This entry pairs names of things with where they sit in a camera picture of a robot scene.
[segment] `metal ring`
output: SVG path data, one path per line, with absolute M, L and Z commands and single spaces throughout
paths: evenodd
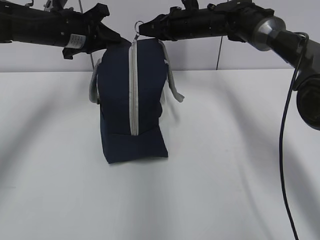
M 137 21 L 136 23 L 135 23 L 135 25 L 134 25 L 134 30 L 135 30 L 135 32 L 136 32 L 136 34 L 140 34 L 139 33 L 139 31 L 137 30 L 137 25 L 138 25 L 138 23 L 142 23 L 142 24 L 145 24 L 143 21 Z

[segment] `zipper pull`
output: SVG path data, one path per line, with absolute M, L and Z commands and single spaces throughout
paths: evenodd
M 135 30 L 135 37 L 134 37 L 134 40 L 133 40 L 133 43 L 135 43 L 137 40 L 138 40 L 138 38 L 140 37 L 140 33 L 139 33 L 139 31 L 137 30 L 137 27 L 138 27 L 138 24 L 144 24 L 144 22 L 143 21 L 137 21 L 136 23 L 135 23 L 135 25 L 134 25 L 134 30 Z

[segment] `bag handle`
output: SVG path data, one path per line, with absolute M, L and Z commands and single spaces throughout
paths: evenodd
M 160 45 L 163 48 L 163 52 L 164 52 L 164 57 L 165 60 L 164 62 L 168 65 L 168 83 L 169 83 L 169 88 L 172 92 L 173 97 L 179 102 L 182 103 L 185 99 L 185 96 L 183 96 L 182 94 L 180 94 L 176 88 L 176 84 L 175 84 L 175 80 L 174 80 L 174 75 L 172 73 L 172 69 L 171 69 L 171 65 L 170 65 L 170 60 L 169 60 L 169 55 L 166 49 L 165 44 L 159 40 Z
M 100 63 L 101 63 L 101 58 L 98 60 L 98 62 L 94 67 L 91 82 L 90 82 L 90 89 L 89 89 L 90 102 L 98 105 L 100 104 L 100 96 L 98 92 L 98 67 Z

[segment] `white table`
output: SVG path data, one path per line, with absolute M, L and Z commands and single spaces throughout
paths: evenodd
M 175 72 L 168 160 L 109 166 L 90 72 L 0 73 L 1 240 L 292 240 L 278 138 L 292 70 Z M 320 132 L 285 132 L 300 238 L 320 239 Z

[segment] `wire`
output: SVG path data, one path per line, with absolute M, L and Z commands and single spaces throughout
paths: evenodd
M 215 70 L 218 70 L 219 69 L 219 62 L 220 62 L 220 56 L 221 56 L 221 50 L 222 50 L 222 42 L 224 40 L 224 37 L 222 36 L 221 37 L 221 40 L 220 40 L 220 47 L 219 47 L 219 54 L 218 54 L 218 60 L 216 61 L 216 68 Z
M 309 35 L 308 34 L 306 34 L 304 32 L 296 32 L 296 34 L 304 36 L 305 40 L 304 40 L 303 48 L 301 50 L 301 54 L 300 54 L 300 57 L 298 60 L 298 64 L 294 70 L 294 74 L 293 74 L 291 84 L 290 84 L 289 93 L 288 93 L 288 96 L 287 96 L 287 99 L 285 102 L 283 117 L 282 117 L 282 121 L 281 121 L 280 138 L 279 138 L 279 157 L 280 157 L 279 163 L 280 163 L 281 188 L 282 188 L 282 195 L 283 195 L 285 209 L 286 209 L 286 212 L 287 212 L 289 220 L 290 220 L 290 224 L 291 224 L 294 238 L 295 238 L 295 240 L 299 240 L 298 233 L 297 233 L 296 226 L 295 226 L 295 222 L 293 220 L 293 217 L 292 217 L 292 214 L 290 211 L 290 207 L 289 207 L 289 203 L 288 203 L 286 185 L 285 185 L 285 174 L 284 174 L 284 132 L 285 132 L 286 119 L 287 119 L 287 115 L 288 115 L 290 100 L 291 100 L 292 93 L 294 90 L 295 81 L 297 79 L 297 75 L 300 70 L 301 63 L 303 61 L 305 53 L 307 51 L 307 45 L 309 42 Z
M 84 8 L 82 7 L 82 2 L 81 2 L 81 0 L 78 0 L 78 2 L 79 2 L 80 11 L 83 14 Z M 90 53 L 90 60 L 91 60 L 92 69 L 95 70 L 95 61 L 94 61 L 94 57 L 93 57 L 92 53 Z

